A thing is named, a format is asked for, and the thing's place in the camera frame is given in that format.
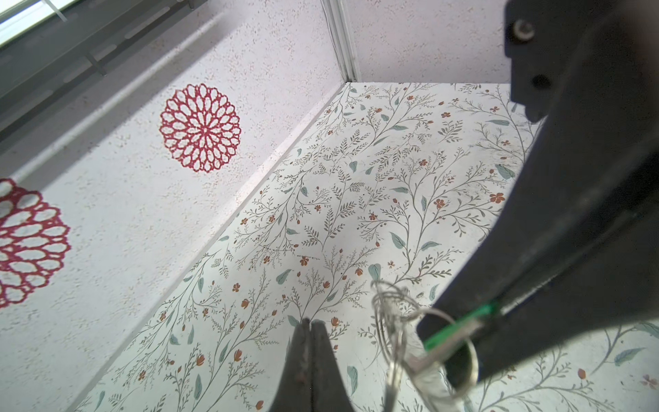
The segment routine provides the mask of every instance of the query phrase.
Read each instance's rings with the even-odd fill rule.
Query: red mandala
[[[167,100],[160,133],[171,156],[194,171],[219,169],[236,154],[240,117],[227,96],[189,84]]]
[[[59,209],[0,179],[0,308],[23,302],[64,266],[69,227]]]

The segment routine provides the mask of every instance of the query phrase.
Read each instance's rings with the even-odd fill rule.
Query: speckled wall
[[[509,82],[505,0],[344,0],[363,82]]]
[[[0,156],[0,409],[69,408],[343,81],[320,2],[209,0]]]

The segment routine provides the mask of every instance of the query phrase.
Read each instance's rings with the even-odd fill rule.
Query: red doily design
[[[0,179],[0,308],[21,303],[64,266],[69,227],[39,192]]]
[[[167,100],[160,133],[171,156],[194,171],[219,169],[236,154],[240,117],[227,96],[189,84]]]

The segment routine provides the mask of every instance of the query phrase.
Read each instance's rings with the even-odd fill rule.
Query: red flower
[[[64,266],[68,232],[39,192],[0,179],[0,309],[25,301]]]
[[[229,163],[240,141],[240,117],[227,96],[205,84],[189,84],[167,100],[160,133],[181,165],[211,171]]]
[[[497,194],[492,193],[490,195],[490,202],[501,203],[504,200],[505,197],[503,197],[503,193],[497,193]]]
[[[641,381],[643,386],[648,386],[654,390],[657,389],[657,379],[650,379],[650,375],[643,375],[643,380]]]

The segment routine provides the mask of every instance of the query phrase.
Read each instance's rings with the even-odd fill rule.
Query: floral pattern surface
[[[355,410],[381,410],[369,283],[441,294],[532,148],[522,113],[507,85],[347,84],[76,410],[267,410],[304,317],[325,322]],[[657,410],[658,339],[654,320],[586,334],[455,410]],[[399,410],[426,410],[408,381]]]
[[[0,308],[21,303],[64,266],[69,227],[58,208],[0,179]]]
[[[205,84],[189,84],[167,100],[160,133],[172,158],[194,171],[229,163],[240,143],[240,117],[227,96]]]

